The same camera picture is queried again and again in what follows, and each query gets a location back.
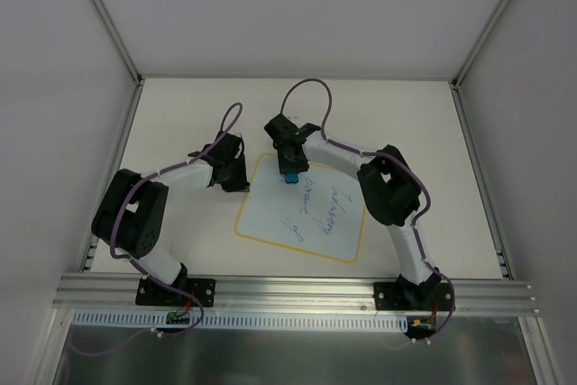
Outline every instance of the metal panel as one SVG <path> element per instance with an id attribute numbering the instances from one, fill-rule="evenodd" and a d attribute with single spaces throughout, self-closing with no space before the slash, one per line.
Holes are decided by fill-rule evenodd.
<path id="1" fill-rule="evenodd" d="M 445 331 L 427 346 L 395 334 L 197 329 L 166 341 L 143 335 L 111 357 L 65 359 L 70 383 L 84 385 L 534 383 L 516 319 L 456 318 Z M 77 326 L 73 338 L 96 351 L 132 333 Z"/>
<path id="2" fill-rule="evenodd" d="M 133 120 L 136 116 L 136 108 L 138 107 L 138 103 L 141 99 L 142 88 L 144 86 L 144 82 L 140 83 L 138 86 L 134 88 L 130 104 L 128 105 L 128 109 L 126 110 L 126 115 L 122 122 L 122 129 L 120 130 L 118 137 L 114 142 L 114 151 L 110 158 L 110 162 L 107 167 L 107 172 L 105 175 L 105 179 L 100 186 L 100 191 L 98 192 L 98 200 L 97 205 L 94 208 L 94 211 L 91 215 L 96 213 L 97 207 L 104 196 L 106 189 L 110 185 L 112 178 L 114 177 L 116 171 L 120 168 L 120 163 L 123 159 L 124 149 L 126 147 L 126 143 L 128 142 L 128 136 L 130 134 L 130 130 L 133 127 Z M 96 247 L 98 246 L 98 238 L 96 238 L 92 232 L 90 231 L 90 227 L 87 227 L 86 234 L 84 236 L 84 245 L 86 246 L 85 252 L 80 257 L 78 261 L 80 263 L 80 267 L 78 269 L 79 272 L 90 270 L 92 266 L 92 260 L 94 259 L 94 255 L 96 254 Z"/>
<path id="3" fill-rule="evenodd" d="M 532 281 L 567 380 L 577 377 L 577 4 L 515 0 L 460 93 L 516 277 Z"/>
<path id="4" fill-rule="evenodd" d="M 72 325 L 114 326 L 124 328 L 186 328 L 168 321 L 168 311 L 146 309 L 79 308 L 75 310 Z M 191 322 L 200 318 L 195 310 L 184 315 Z M 235 313 L 207 309 L 202 329 L 283 330 L 283 331 L 346 331 L 369 333 L 405 333 L 405 316 L 299 314 L 299 313 Z"/>
<path id="5" fill-rule="evenodd" d="M 72 310 L 69 308 L 54 308 L 50 311 L 50 325 L 46 327 L 46 335 L 39 341 L 38 358 L 32 360 L 26 384 L 49 385 L 53 382 L 71 318 Z"/>
<path id="6" fill-rule="evenodd" d="M 499 0 L 104 0 L 143 74 L 455 77 Z"/>
<path id="7" fill-rule="evenodd" d="M 490 234 L 495 243 L 495 250 L 497 255 L 502 258 L 502 265 L 504 267 L 503 276 L 515 277 L 514 264 L 510 261 L 510 252 L 508 251 L 507 243 L 503 241 L 500 224 L 495 214 L 494 209 L 494 199 L 491 197 L 489 189 L 487 188 L 487 182 L 485 179 L 485 174 L 483 173 L 481 163 L 479 162 L 479 154 L 477 153 L 477 148 L 475 146 L 475 141 L 471 132 L 471 126 L 467 119 L 467 115 L 463 108 L 463 99 L 455 86 L 451 86 L 453 92 L 453 101 L 455 110 L 457 111 L 457 116 L 459 117 L 459 123 L 461 124 L 461 129 L 463 130 L 463 137 L 465 139 L 465 144 L 467 146 L 467 152 L 469 152 L 469 159 L 471 160 L 472 171 L 475 174 L 475 180 L 477 181 L 477 187 L 479 188 L 479 194 L 481 195 L 481 202 L 483 204 L 483 209 L 485 210 L 485 216 L 487 217 L 487 223 L 489 224 Z"/>
<path id="8" fill-rule="evenodd" d="M 536 317 L 521 317 L 519 323 L 536 382 L 539 385 L 564 384 L 559 368 L 552 358 L 553 352 L 545 336 L 543 320 Z"/>
<path id="9" fill-rule="evenodd" d="M 0 0 L 2 383 L 30 383 L 133 81 L 88 0 Z"/>
<path id="10" fill-rule="evenodd" d="M 124 65 L 128 70 L 128 73 L 131 75 L 134 82 L 138 83 L 141 79 L 140 74 L 136 69 L 136 66 L 134 65 L 130 53 L 126 49 L 126 45 L 124 44 L 124 41 L 120 36 L 118 29 L 116 29 L 116 25 L 114 24 L 114 21 L 110 16 L 110 13 L 108 13 L 108 10 L 106 9 L 105 3 L 103 2 L 103 0 L 90 0 L 90 1 L 92 2 L 92 5 L 94 6 L 96 12 L 98 13 L 98 16 L 100 17 L 102 24 L 108 31 L 108 34 L 110 35 L 110 38 L 112 39 L 116 47 L 116 50 L 118 51 L 118 54 L 122 58 Z"/>
<path id="11" fill-rule="evenodd" d="M 503 17 L 503 14 L 507 11 L 507 8 L 511 3 L 511 1 L 512 0 L 499 0 L 497 2 L 495 9 L 493 10 L 493 12 L 489 17 L 489 20 L 485 23 L 485 26 L 483 27 L 483 30 L 481 31 L 479 38 L 472 46 L 471 51 L 467 55 L 466 61 L 463 63 L 463 66 L 459 70 L 459 74 L 457 74 L 457 77 L 455 78 L 454 82 L 455 85 L 457 86 L 457 89 L 462 84 L 463 80 L 465 79 L 465 76 L 471 69 L 477 57 L 481 54 L 481 51 L 483 50 L 485 45 L 489 42 L 490 36 L 497 28 L 499 21 Z"/>
<path id="12" fill-rule="evenodd" d="M 211 278 L 216 279 L 215 311 L 370 316 L 376 313 L 372 283 L 377 280 Z M 138 276 L 129 274 L 66 274 L 60 281 L 54 306 L 133 307 L 138 281 Z M 539 313 L 531 287 L 523 281 L 457 280 L 455 292 L 456 314 L 460 316 L 538 316 Z M 379 312 L 379 315 L 396 313 L 415 314 Z"/>

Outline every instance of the robotic arm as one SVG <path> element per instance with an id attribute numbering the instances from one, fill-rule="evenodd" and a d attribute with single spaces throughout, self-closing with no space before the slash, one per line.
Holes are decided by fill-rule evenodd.
<path id="1" fill-rule="evenodd" d="M 386 298 L 402 309 L 426 309 L 424 305 L 441 277 L 433 271 L 433 266 L 424 262 L 412 227 L 419 208 L 419 185 L 390 160 L 358 155 L 333 146 L 316 125 L 305 124 L 298 128 L 279 114 L 264 129 L 277 150 L 279 172 L 287 183 L 298 182 L 298 173 L 308 170 L 309 161 L 331 166 L 359 180 L 369 213 L 387 226 L 398 254 L 401 273 Z M 346 144 L 343 147 L 356 149 Z M 380 153 L 386 153 L 407 166 L 394 146 L 388 145 Z"/>
<path id="2" fill-rule="evenodd" d="M 188 157 L 194 158 L 199 153 L 190 153 Z M 114 221 L 122 203 L 141 179 L 140 174 L 127 169 L 114 175 L 92 222 L 94 236 L 110 244 Z M 242 138 L 227 133 L 194 164 L 185 164 L 160 174 L 154 181 L 144 182 L 130 201 L 132 207 L 124 212 L 115 246 L 130 254 L 161 282 L 186 289 L 186 266 L 157 244 L 164 209 L 170 200 L 215 184 L 226 192 L 248 191 L 250 184 L 246 178 Z"/>

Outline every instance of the black mounting bracket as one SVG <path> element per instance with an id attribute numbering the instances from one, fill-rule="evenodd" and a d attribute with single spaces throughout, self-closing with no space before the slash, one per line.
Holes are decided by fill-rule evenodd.
<path id="1" fill-rule="evenodd" d="M 191 152 L 189 157 L 196 157 L 200 152 Z M 209 187 L 220 184 L 223 191 L 234 193 L 248 192 L 250 183 L 246 178 L 246 161 L 244 159 L 244 140 L 233 134 L 225 134 L 223 139 L 205 155 L 202 160 L 213 168 Z"/>
<path id="2" fill-rule="evenodd" d="M 303 144 L 310 134 L 319 130 L 320 127 L 313 124 L 304 124 L 298 128 L 283 114 L 276 115 L 264 125 L 264 131 L 272 139 L 272 147 L 277 150 L 281 175 L 303 173 L 308 170 Z"/>
<path id="3" fill-rule="evenodd" d="M 110 243 L 114 221 L 126 195 L 142 179 L 139 173 L 128 169 L 118 170 L 92 221 L 92 234 Z M 136 191 L 131 204 L 139 203 L 136 211 L 124 211 L 116 236 L 116 246 L 140 259 L 152 251 L 160 236 L 162 217 L 169 188 L 160 182 L 147 180 Z"/>
<path id="4" fill-rule="evenodd" d="M 216 280 L 186 277 L 179 282 L 178 289 L 194 295 L 204 308 L 210 308 L 215 303 Z M 148 307 L 182 307 L 187 301 L 188 298 L 166 290 L 150 279 L 141 279 L 136 291 L 135 304 Z"/>
<path id="5" fill-rule="evenodd" d="M 376 282 L 373 284 L 373 297 L 377 311 L 450 311 L 453 306 L 453 295 L 449 283 L 438 283 L 420 302 L 411 302 L 398 293 L 399 283 Z"/>
<path id="6" fill-rule="evenodd" d="M 407 167 L 400 151 L 390 144 L 379 151 L 399 160 Z M 390 175 L 385 180 L 382 175 Z M 357 172 L 362 196 L 371 216 L 382 225 L 402 226 L 412 212 L 419 208 L 421 188 L 397 164 L 383 157 L 375 157 L 362 164 Z"/>

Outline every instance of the handwritten text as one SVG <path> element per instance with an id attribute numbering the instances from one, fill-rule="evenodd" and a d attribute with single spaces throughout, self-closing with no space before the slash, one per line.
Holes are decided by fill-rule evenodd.
<path id="1" fill-rule="evenodd" d="M 298 232 L 298 227 L 296 227 L 295 225 L 293 225 L 290 220 L 288 218 L 282 218 L 280 221 L 282 221 L 282 223 L 288 227 L 290 229 L 291 232 L 293 232 L 296 236 L 297 239 L 300 242 L 303 242 L 303 237 L 300 235 L 300 233 Z"/>
<path id="2" fill-rule="evenodd" d="M 308 214 L 308 203 L 310 202 L 310 193 L 313 191 L 315 182 L 307 175 L 303 176 L 305 180 L 305 194 L 303 195 L 303 206 L 300 208 L 301 214 Z"/>
<path id="3" fill-rule="evenodd" d="M 326 218 L 326 223 L 319 219 L 312 217 L 316 225 L 321 229 L 324 234 L 331 234 L 333 232 L 333 227 L 336 224 L 336 211 L 341 209 L 346 213 L 344 207 L 339 203 L 339 194 L 346 198 L 349 202 L 352 202 L 351 196 L 347 196 L 343 191 L 335 186 L 333 186 L 333 195 L 331 196 L 331 208 L 328 210 L 328 217 Z"/>

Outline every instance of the small black bracket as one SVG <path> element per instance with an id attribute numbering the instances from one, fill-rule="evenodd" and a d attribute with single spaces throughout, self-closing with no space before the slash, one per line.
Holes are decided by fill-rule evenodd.
<path id="1" fill-rule="evenodd" d="M 272 147 L 277 150 L 281 175 L 303 173 L 308 170 L 303 144 L 310 134 L 319 130 L 320 127 L 313 124 L 304 124 L 298 128 L 283 114 L 276 115 L 264 125 L 264 131 L 272 139 Z"/>
<path id="2" fill-rule="evenodd" d="M 191 152 L 189 157 L 196 157 L 200 152 Z M 222 140 L 202 160 L 213 168 L 209 187 L 220 184 L 223 191 L 233 193 L 248 192 L 250 183 L 246 178 L 246 161 L 244 160 L 244 140 L 242 137 L 226 133 Z"/>
<path id="3" fill-rule="evenodd" d="M 192 293 L 204 308 L 210 308 L 215 303 L 216 280 L 186 278 L 179 283 L 179 289 Z M 141 279 L 136 291 L 135 304 L 152 307 L 182 307 L 187 301 L 188 298 L 166 290 L 149 279 Z"/>
<path id="4" fill-rule="evenodd" d="M 418 307 L 411 305 L 405 299 L 394 297 L 393 293 L 397 286 L 397 282 L 377 282 L 373 284 L 375 308 L 377 311 L 433 311 L 435 309 L 435 302 L 437 311 L 449 311 L 453 306 L 453 296 L 451 295 L 449 283 L 438 283 Z"/>

